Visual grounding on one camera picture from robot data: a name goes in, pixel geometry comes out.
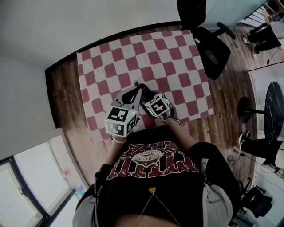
black shoe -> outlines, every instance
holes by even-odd
[[[241,134],[240,137],[239,137],[239,145],[240,145],[240,149],[242,149],[242,145],[244,144],[245,142],[245,135],[244,134]]]
[[[247,141],[252,141],[252,134],[250,133],[250,131],[247,131],[245,138]]]

black round table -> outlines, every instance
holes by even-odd
[[[270,83],[265,99],[264,111],[251,108],[247,97],[239,100],[237,114],[241,123],[249,121],[253,114],[264,114],[265,138],[276,140],[282,130],[284,122],[284,97],[277,82]]]

table leg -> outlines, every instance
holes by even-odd
[[[264,111],[255,110],[251,108],[250,106],[251,106],[251,102],[247,97],[242,97],[239,100],[237,114],[238,114],[238,118],[241,123],[248,122],[253,114],[258,114],[258,113],[264,114]]]

white wall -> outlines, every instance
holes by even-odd
[[[47,68],[115,33],[177,20],[176,0],[0,0],[0,51]]]
[[[265,0],[217,0],[206,15],[203,25],[207,28],[218,28],[216,24],[222,22],[233,27],[264,2]]]
[[[68,181],[70,186],[76,188],[76,190],[82,188],[80,192],[77,191],[77,195],[80,196],[80,193],[84,193],[89,186],[68,147],[62,128],[58,128],[57,130],[61,131],[61,135],[49,141],[51,150],[61,172],[68,172],[64,178]]]
[[[0,56],[0,160],[45,142],[54,130],[44,70]]]

black t-shirt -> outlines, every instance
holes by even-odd
[[[122,215],[141,214],[152,187],[181,226],[203,225],[204,180],[166,126],[129,135],[122,152],[99,195],[100,227],[113,226]],[[154,196],[143,214],[177,224]]]

